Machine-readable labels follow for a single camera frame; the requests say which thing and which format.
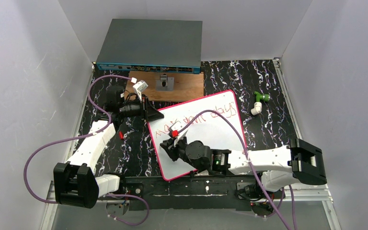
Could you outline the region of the pink framed whiteboard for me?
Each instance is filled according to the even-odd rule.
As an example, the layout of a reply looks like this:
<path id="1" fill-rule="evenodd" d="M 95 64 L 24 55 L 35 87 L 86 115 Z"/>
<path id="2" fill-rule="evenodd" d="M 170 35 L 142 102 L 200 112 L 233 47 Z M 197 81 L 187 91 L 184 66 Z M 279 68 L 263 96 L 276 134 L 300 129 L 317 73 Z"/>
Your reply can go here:
<path id="1" fill-rule="evenodd" d="M 246 143 L 237 97 L 234 91 L 226 90 L 202 98 L 169 106 L 159 110 L 164 118 L 148 123 L 152 142 L 160 166 L 161 176 L 171 181 L 194 171 L 181 159 L 172 161 L 160 147 L 169 139 L 168 131 L 182 129 L 198 113 L 202 112 L 189 127 L 187 141 L 200 140 L 213 149 L 242 150 Z"/>

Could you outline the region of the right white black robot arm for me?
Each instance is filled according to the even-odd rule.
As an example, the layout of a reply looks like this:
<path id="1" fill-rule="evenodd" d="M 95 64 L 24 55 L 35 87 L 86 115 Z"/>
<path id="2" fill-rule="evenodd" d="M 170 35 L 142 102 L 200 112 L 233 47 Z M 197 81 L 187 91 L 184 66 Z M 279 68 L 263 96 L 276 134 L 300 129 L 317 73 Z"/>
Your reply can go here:
<path id="1" fill-rule="evenodd" d="M 322 150 L 302 139 L 291 139 L 288 145 L 248 152 L 212 149 L 196 140 L 170 138 L 160 148 L 172 162 L 183 161 L 190 168 L 176 172 L 174 178 L 197 170 L 215 177 L 261 172 L 260 181 L 267 192 L 276 192 L 294 183 L 327 184 Z"/>

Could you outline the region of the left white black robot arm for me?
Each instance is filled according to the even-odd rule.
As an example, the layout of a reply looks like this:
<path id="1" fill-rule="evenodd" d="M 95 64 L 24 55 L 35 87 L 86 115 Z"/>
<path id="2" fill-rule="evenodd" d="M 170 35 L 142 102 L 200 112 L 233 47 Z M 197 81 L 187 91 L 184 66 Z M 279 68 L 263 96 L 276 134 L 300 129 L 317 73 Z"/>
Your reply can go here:
<path id="1" fill-rule="evenodd" d="M 147 86 L 144 81 L 134 84 L 133 93 L 127 97 L 122 86 L 112 86 L 106 91 L 105 113 L 92 123 L 93 136 L 85 138 L 65 163 L 54 167 L 57 203 L 92 208 L 98 198 L 119 190 L 121 176 L 109 173 L 96 177 L 95 166 L 125 118 L 137 116 L 144 122 L 164 118 L 143 94 Z"/>

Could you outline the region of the white pipe elbow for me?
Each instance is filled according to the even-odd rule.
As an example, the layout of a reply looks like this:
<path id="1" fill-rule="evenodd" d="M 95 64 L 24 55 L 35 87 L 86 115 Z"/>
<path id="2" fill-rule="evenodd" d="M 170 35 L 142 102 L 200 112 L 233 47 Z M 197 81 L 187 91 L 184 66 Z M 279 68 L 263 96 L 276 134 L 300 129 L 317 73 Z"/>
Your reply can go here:
<path id="1" fill-rule="evenodd" d="M 253 108 L 251 109 L 251 114 L 252 115 L 258 115 L 260 114 L 262 111 L 262 103 L 261 102 L 255 102 L 253 104 Z"/>

